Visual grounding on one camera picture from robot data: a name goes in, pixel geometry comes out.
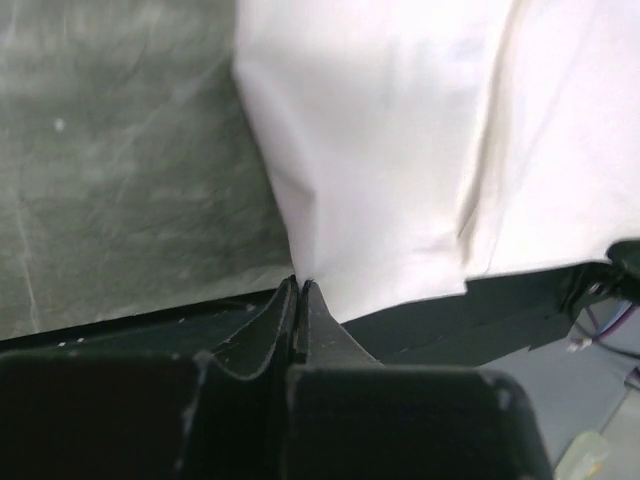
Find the white t-shirt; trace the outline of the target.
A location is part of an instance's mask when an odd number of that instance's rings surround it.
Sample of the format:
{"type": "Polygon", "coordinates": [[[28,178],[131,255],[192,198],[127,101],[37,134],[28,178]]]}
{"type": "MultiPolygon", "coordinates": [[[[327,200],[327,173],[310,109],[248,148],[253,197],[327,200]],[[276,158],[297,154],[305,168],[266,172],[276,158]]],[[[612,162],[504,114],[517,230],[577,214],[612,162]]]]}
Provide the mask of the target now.
{"type": "Polygon", "coordinates": [[[639,234],[635,1],[240,1],[233,73],[338,321],[639,234]]]}

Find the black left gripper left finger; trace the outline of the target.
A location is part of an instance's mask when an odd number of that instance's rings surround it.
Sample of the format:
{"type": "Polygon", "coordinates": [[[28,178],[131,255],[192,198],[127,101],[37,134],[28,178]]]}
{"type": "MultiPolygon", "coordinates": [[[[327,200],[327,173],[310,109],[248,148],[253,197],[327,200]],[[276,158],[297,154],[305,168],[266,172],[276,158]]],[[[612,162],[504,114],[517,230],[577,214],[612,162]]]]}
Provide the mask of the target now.
{"type": "Polygon", "coordinates": [[[1,345],[5,479],[266,479],[298,300],[272,291],[1,345]]]}

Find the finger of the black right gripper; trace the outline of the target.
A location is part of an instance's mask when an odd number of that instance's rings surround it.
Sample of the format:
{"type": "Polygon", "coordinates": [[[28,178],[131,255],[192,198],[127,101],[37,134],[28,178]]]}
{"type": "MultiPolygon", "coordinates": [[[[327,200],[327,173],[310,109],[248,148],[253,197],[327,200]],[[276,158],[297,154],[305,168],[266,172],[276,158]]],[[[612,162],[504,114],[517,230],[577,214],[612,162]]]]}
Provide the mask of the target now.
{"type": "Polygon", "coordinates": [[[640,277],[640,239],[625,239],[613,243],[607,258],[629,275],[640,277]]]}

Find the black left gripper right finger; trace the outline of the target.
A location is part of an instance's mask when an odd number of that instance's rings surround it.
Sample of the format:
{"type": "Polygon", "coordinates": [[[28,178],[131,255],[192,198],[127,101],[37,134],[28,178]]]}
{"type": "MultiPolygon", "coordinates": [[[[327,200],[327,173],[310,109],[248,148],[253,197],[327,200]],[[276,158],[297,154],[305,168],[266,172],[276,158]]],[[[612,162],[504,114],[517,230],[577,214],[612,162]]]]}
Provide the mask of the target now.
{"type": "Polygon", "coordinates": [[[287,373],[291,479],[550,479],[531,402],[511,376],[385,366],[302,290],[287,373]]]}

